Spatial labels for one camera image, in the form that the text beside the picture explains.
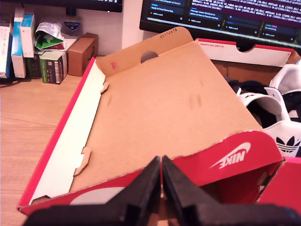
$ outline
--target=computer monitor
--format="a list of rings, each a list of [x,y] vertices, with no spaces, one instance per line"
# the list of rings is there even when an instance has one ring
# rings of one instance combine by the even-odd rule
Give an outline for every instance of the computer monitor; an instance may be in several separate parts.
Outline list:
[[[140,29],[301,49],[301,0],[143,0]]]
[[[122,12],[122,0],[2,0],[23,4]]]

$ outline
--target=white sneaker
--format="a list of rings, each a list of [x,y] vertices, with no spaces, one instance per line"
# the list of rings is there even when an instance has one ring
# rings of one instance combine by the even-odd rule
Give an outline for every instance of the white sneaker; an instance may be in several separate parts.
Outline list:
[[[301,122],[301,64],[285,65],[269,86],[278,89],[283,95],[291,120]]]
[[[244,93],[239,99],[276,142],[283,156],[295,157],[301,143],[301,123],[291,121],[280,92],[265,88],[268,95]]]
[[[301,66],[284,65],[271,80],[269,86],[278,89],[282,95],[293,90],[301,89]]]

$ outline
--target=desk surface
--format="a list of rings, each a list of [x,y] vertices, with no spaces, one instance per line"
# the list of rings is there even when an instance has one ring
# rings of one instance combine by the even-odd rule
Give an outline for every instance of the desk surface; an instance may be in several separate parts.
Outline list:
[[[16,206],[80,79],[68,75],[60,85],[41,79],[0,85],[0,225],[20,226],[26,219]]]

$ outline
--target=adidas logo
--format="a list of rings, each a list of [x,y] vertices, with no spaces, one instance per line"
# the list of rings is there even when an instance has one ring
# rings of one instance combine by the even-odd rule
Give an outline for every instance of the adidas logo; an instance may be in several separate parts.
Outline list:
[[[294,144],[295,143],[295,137],[294,136],[292,136],[286,144],[279,137],[276,138],[276,144],[277,144],[278,148],[281,151],[286,152],[286,153],[291,153],[291,152],[295,151],[299,147],[300,142],[301,141]]]
[[[246,153],[249,152],[250,148],[251,148],[251,144],[249,142],[242,143],[237,148],[235,148],[233,151],[231,151],[229,154],[227,154],[222,159],[220,159],[218,162],[213,164],[210,168],[212,168],[220,163],[220,169],[222,169],[225,166],[232,165],[232,164],[238,163],[240,161],[243,161],[245,159]]]

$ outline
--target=box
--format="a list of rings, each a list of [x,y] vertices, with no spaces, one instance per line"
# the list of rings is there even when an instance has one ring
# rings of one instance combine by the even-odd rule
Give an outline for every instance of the box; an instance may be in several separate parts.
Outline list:
[[[283,160],[260,130],[176,27],[92,58],[18,209],[104,203],[164,154],[198,186],[217,187],[222,202],[254,202]]]
[[[7,79],[10,77],[11,46],[13,40],[13,26],[10,16],[0,16],[0,33],[0,78]]]
[[[34,55],[34,32],[35,32],[34,13],[25,13],[21,26],[21,41],[24,57],[33,58]]]
[[[276,66],[242,64],[219,60],[212,60],[212,62],[224,77],[240,82],[255,80],[267,86],[281,69],[281,67]]]
[[[66,52],[45,52],[40,56],[43,83],[60,84],[67,75]]]
[[[240,52],[236,42],[197,39],[198,43],[212,60],[222,60],[253,65],[267,65],[282,67],[293,53],[292,48],[254,45],[246,52]]]
[[[98,52],[98,35],[86,33],[68,50],[69,74],[83,76],[91,58]]]
[[[34,51],[33,58],[25,58],[25,64],[26,64],[26,75],[30,78],[41,78],[41,66],[40,66],[40,56],[44,52],[42,51]]]
[[[288,206],[301,215],[301,181],[294,178],[301,172],[301,158],[286,157],[285,162],[274,176],[269,186],[260,196],[258,203],[273,203]]]
[[[11,49],[11,59],[13,61],[14,72],[17,78],[25,78],[25,61],[22,53],[22,43],[20,34],[20,25],[24,16],[23,8],[16,8],[14,18],[14,34]]]

